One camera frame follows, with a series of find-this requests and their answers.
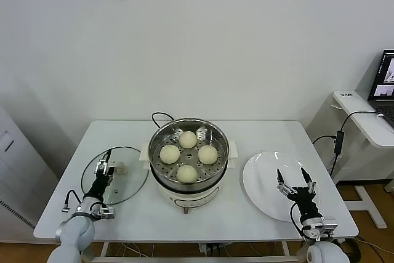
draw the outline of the white cabinet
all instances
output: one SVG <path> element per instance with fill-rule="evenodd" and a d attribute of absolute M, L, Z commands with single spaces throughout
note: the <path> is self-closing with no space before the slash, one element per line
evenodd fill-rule
<path fill-rule="evenodd" d="M 37 242 L 37 224 L 58 179 L 0 108 L 0 241 Z"/>

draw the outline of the laptop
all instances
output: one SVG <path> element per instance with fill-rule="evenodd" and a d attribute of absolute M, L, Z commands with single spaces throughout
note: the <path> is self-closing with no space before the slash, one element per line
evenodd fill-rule
<path fill-rule="evenodd" d="M 394 127 L 394 50 L 384 50 L 368 102 Z"/>

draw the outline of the white table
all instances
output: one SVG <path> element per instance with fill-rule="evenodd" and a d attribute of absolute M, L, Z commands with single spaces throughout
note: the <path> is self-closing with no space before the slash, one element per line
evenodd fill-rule
<path fill-rule="evenodd" d="M 348 115 L 356 111 L 375 111 L 367 101 L 366 92 L 338 91 L 332 96 Z M 354 114 L 350 119 L 373 146 L 394 148 L 394 129 L 383 118 L 377 118 L 376 114 Z"/>
<path fill-rule="evenodd" d="M 337 91 L 332 96 L 348 115 L 356 111 L 375 111 L 367 101 L 367 92 Z M 378 118 L 376 114 L 354 114 L 350 119 L 353 120 L 358 129 L 373 146 L 377 148 L 394 148 L 394 129 L 383 118 Z M 351 149 L 350 153 L 352 154 L 350 157 L 356 160 L 355 163 L 357 163 L 357 158 L 367 160 L 372 157 L 371 153 L 368 152 L 368 147 L 365 147 L 364 151 L 360 151 L 359 147 L 355 147 L 355 149 Z M 339 171 L 333 178 L 334 182 L 338 182 L 344 174 L 349 173 L 351 172 Z M 380 215 L 365 188 L 363 186 L 355 186 L 355 189 L 360 200 L 345 201 L 349 211 L 368 211 L 377 228 L 387 228 L 383 217 Z M 393 191 L 394 181 L 391 181 L 385 189 L 386 191 Z"/>
<path fill-rule="evenodd" d="M 305 130 L 297 121 L 213 121 L 226 136 L 235 140 L 239 158 L 235 169 L 223 177 L 215 199 L 189 214 L 168 204 L 160 195 L 151 174 L 142 189 L 130 200 L 115 206 L 116 218 L 95 223 L 95 241 L 198 242 L 198 241 L 284 241 L 300 240 L 291 223 L 275 220 L 260 212 L 240 186 L 246 161 L 261 151 L 292 153 L 319 183 L 320 213 L 334 216 L 336 237 L 354 237 L 358 229 L 345 203 L 332 183 Z M 60 212 L 71 188 L 82 196 L 82 172 L 98 153 L 111 147 L 128 145 L 140 148 L 148 142 L 156 126 L 151 121 L 94 121 L 43 212 L 34 235 L 53 238 L 67 215 Z M 73 200 L 71 211 L 76 207 Z M 170 217 L 176 216 L 177 225 Z"/>

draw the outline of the glass lid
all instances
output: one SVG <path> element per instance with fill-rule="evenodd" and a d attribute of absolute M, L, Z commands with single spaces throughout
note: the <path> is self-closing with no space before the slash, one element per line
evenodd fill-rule
<path fill-rule="evenodd" d="M 96 179 L 94 174 L 96 164 L 106 151 L 101 152 L 86 166 L 81 178 L 81 188 L 84 194 L 89 191 Z M 132 198 L 141 189 L 149 171 L 143 168 L 139 158 L 140 150 L 133 147 L 112 148 L 108 164 L 115 166 L 115 171 L 111 184 L 105 189 L 103 196 L 105 204 L 121 203 Z"/>

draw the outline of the white wall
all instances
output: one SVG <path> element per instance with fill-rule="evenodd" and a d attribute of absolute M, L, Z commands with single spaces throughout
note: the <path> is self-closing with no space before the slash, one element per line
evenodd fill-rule
<path fill-rule="evenodd" d="M 0 104 L 57 174 L 93 119 L 298 119 L 393 47 L 392 0 L 0 0 Z"/>

